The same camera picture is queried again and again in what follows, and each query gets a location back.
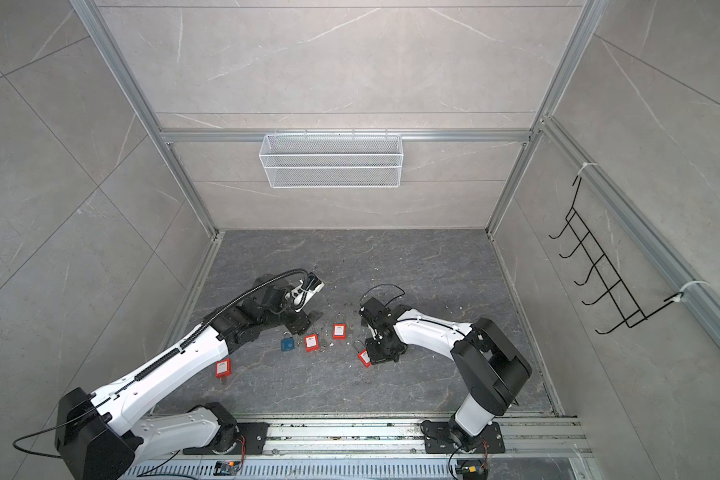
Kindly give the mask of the red padlock long shackle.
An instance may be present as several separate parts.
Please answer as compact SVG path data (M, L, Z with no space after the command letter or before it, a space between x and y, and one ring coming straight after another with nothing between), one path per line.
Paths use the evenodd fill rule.
M347 337L347 323L343 313L338 313L332 325L332 339L345 340Z

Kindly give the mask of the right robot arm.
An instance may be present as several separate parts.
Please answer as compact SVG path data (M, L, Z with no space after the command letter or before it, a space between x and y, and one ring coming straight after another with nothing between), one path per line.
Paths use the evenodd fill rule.
M496 323L480 318L472 323L453 322L368 292L360 297L361 324L370 330L359 357L367 366L397 362L416 346L452 361L467 389L462 404L446 422L425 420L423 435L447 449L472 452L501 439L495 419L503 416L531 378L533 369Z

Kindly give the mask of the blue padlock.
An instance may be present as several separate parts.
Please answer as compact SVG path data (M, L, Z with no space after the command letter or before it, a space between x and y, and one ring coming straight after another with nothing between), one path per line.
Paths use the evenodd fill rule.
M289 352L295 349L295 339L290 333L286 332L284 334L280 342L280 349L282 352Z

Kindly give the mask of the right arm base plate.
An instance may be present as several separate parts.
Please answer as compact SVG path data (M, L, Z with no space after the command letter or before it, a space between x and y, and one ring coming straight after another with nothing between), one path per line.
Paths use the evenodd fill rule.
M503 434L497 423L486 425L476 436L470 436L455 422L424 420L420 424L427 454L465 453L502 454L506 452Z

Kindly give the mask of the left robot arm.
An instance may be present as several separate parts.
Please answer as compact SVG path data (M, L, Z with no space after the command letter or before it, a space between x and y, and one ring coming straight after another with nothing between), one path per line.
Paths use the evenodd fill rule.
M264 276L134 371L91 393L76 388L65 394L50 430L53 458L62 460L75 479L118 479L133 465L163 454L185 449L226 454L242 447L237 420L218 402L171 416L150 412L263 331L284 326L295 335L305 333L316 317L304 308L323 285L304 269Z

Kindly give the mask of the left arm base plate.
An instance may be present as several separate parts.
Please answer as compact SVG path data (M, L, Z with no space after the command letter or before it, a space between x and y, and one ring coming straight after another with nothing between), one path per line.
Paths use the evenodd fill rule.
M186 448L183 455L262 455L270 424L266 422L238 423L234 428L223 427L209 445Z

